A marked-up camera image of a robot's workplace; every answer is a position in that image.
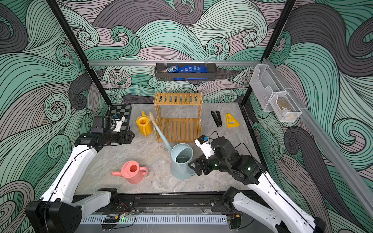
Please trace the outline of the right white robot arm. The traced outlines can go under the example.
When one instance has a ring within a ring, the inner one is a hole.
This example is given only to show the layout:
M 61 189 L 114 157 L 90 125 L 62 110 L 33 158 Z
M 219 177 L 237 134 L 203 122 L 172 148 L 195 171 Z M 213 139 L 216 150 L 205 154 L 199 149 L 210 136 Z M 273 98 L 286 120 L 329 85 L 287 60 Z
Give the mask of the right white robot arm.
M 236 181 L 254 191 L 266 204 L 262 205 L 234 187 L 223 195 L 226 208 L 251 216 L 274 233 L 324 233 L 325 222 L 299 207 L 271 178 L 265 167 L 251 153 L 240 154 L 232 143 L 221 136 L 211 140 L 202 135 L 195 140 L 203 155 L 188 166 L 199 176 L 213 170 L 227 172 Z

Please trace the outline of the yellow plastic watering can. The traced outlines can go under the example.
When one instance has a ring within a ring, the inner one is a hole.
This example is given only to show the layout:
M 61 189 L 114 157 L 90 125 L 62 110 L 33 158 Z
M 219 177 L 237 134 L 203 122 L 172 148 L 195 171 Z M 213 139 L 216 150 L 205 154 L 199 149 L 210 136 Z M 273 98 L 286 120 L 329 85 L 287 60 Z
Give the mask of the yellow plastic watering can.
M 153 132 L 152 123 L 144 111 L 142 111 L 141 115 L 137 118 L 136 124 L 140 133 L 145 137 L 148 137 Z

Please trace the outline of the pink plastic watering can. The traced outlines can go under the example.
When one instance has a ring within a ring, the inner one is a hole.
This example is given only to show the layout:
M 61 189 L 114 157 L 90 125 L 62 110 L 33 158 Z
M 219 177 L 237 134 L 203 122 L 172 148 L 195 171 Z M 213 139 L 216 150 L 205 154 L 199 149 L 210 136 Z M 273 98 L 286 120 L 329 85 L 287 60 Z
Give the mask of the pink plastic watering can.
M 144 179 L 148 172 L 146 167 L 141 167 L 137 161 L 132 160 L 126 162 L 122 166 L 121 171 L 115 171 L 111 174 L 113 176 L 125 178 L 130 184 L 138 184 Z

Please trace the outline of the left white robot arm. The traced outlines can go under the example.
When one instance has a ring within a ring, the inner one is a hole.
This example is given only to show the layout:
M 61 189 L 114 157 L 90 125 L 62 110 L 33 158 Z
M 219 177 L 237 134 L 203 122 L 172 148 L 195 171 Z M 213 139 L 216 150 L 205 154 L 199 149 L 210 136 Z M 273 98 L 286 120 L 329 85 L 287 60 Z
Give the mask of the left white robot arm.
M 74 202 L 74 194 L 92 160 L 104 147 L 123 145 L 135 135 L 128 131 L 124 115 L 95 117 L 89 133 L 81 134 L 67 162 L 38 201 L 25 213 L 37 233 L 73 233 L 81 221 L 97 210 L 119 202 L 115 188 L 101 188 Z

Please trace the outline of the wooden slatted shelf rack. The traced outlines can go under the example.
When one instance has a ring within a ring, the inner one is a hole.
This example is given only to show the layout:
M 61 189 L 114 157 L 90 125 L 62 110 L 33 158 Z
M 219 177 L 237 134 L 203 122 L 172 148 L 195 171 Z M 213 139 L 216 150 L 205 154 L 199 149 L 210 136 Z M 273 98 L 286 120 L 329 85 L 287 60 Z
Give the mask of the wooden slatted shelf rack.
M 154 97 L 156 124 L 169 142 L 194 142 L 202 132 L 201 93 L 161 93 Z

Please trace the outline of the light blue long-spout watering can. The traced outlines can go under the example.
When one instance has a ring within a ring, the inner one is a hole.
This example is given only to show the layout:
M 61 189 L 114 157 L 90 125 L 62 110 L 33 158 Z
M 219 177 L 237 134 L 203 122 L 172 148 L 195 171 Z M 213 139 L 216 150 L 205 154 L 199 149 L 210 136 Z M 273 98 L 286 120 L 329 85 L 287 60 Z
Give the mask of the light blue long-spout watering can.
M 195 171 L 192 170 L 188 165 L 193 158 L 192 147 L 185 143 L 179 143 L 172 147 L 166 137 L 163 135 L 161 129 L 158 127 L 154 114 L 149 112 L 148 117 L 170 152 L 172 159 L 171 174 L 179 180 L 186 180 L 195 175 Z

